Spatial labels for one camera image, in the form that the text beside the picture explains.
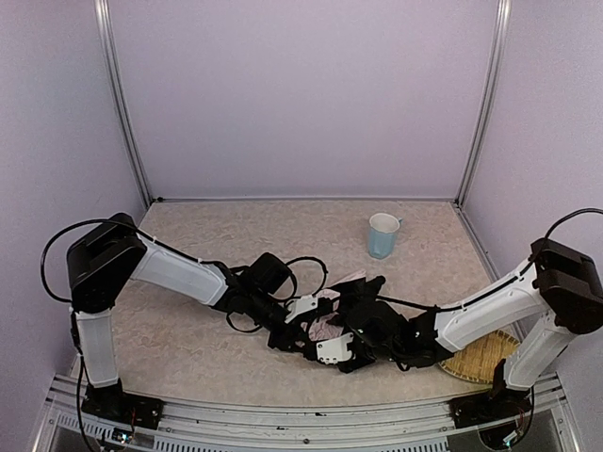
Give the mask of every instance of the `white wall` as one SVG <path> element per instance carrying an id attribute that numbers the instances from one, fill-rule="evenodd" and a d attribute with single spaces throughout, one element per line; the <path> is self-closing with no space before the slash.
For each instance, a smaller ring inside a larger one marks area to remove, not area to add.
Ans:
<path id="1" fill-rule="evenodd" d="M 497 0 L 110 6 L 156 196 L 456 195 Z"/>
<path id="2" fill-rule="evenodd" d="M 557 218 L 603 207 L 603 3 L 513 2 L 492 120 L 467 212 L 499 272 Z M 603 217 L 553 238 L 603 274 Z M 603 331 L 575 341 L 558 370 L 587 451 L 603 450 Z"/>
<path id="3" fill-rule="evenodd" d="M 58 229 L 142 205 L 113 110 L 91 1 L 0 3 L 0 450 L 25 450 L 74 352 L 67 306 L 40 283 Z M 68 296 L 65 245 L 48 262 Z"/>

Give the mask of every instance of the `robotic arm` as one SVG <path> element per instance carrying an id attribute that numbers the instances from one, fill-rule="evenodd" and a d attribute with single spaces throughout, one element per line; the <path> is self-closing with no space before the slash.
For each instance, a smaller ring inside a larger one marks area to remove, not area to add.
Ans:
<path id="1" fill-rule="evenodd" d="M 314 296 L 282 305 L 274 294 L 292 277 L 277 257 L 264 253 L 251 266 L 204 262 L 137 233 L 117 214 L 68 250 L 73 339 L 82 353 L 88 389 L 82 410 L 117 422 L 157 428 L 162 402 L 122 390 L 113 349 L 111 309 L 128 279 L 169 288 L 211 309 L 248 315 L 269 332 L 269 347 L 300 352 L 342 372 L 379 358 L 400 370 L 443 361 L 483 335 L 529 315 L 541 314 L 521 347 L 495 372 L 493 389 L 450 402 L 457 427 L 513 416 L 509 402 L 530 408 L 526 396 L 547 366 L 576 335 L 603 325 L 603 289 L 593 260 L 549 239 L 532 244 L 532 257 L 477 294 L 406 319 L 379 295 L 383 277 L 331 287 L 335 299 Z M 341 336 L 310 340 L 308 325 L 335 313 Z"/>

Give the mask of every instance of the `vent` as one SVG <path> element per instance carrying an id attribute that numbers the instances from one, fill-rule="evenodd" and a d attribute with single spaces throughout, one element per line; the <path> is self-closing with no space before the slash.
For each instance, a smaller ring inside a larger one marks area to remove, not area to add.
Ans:
<path id="1" fill-rule="evenodd" d="M 111 429 L 105 426 L 101 426 L 93 421 L 87 421 L 82 419 L 84 423 L 84 431 L 91 438 L 102 438 L 103 433 L 106 438 L 111 437 Z M 79 431 L 79 422 L 77 421 L 77 416 L 75 414 L 67 413 L 67 412 L 59 412 L 57 424 L 60 427 L 67 428 L 73 431 Z"/>
<path id="2" fill-rule="evenodd" d="M 256 450 L 269 450 L 268 448 L 257 447 L 229 447 L 216 448 L 214 445 L 194 443 L 190 441 L 181 441 L 175 438 L 162 438 L 155 436 L 155 447 L 157 452 L 249 452 Z M 387 449 L 375 447 L 359 447 L 353 449 L 342 449 L 346 452 L 449 452 L 448 440 L 440 438 L 438 440 L 421 441 L 415 443 L 401 444 Z"/>

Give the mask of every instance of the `woven tray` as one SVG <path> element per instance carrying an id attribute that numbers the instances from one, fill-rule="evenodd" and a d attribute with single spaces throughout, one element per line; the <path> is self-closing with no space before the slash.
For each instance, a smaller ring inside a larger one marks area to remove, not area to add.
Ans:
<path id="1" fill-rule="evenodd" d="M 519 347 L 519 341 L 505 331 L 494 331 L 469 344 L 440 367 L 459 379 L 491 384 L 494 369 Z"/>

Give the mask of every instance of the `light blue mug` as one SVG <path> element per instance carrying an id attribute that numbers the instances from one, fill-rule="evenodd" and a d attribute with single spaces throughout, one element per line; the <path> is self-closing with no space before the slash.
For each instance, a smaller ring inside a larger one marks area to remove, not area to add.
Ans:
<path id="1" fill-rule="evenodd" d="M 368 254 L 375 259 L 384 259 L 394 250 L 402 218 L 389 214 L 375 214 L 368 221 Z"/>

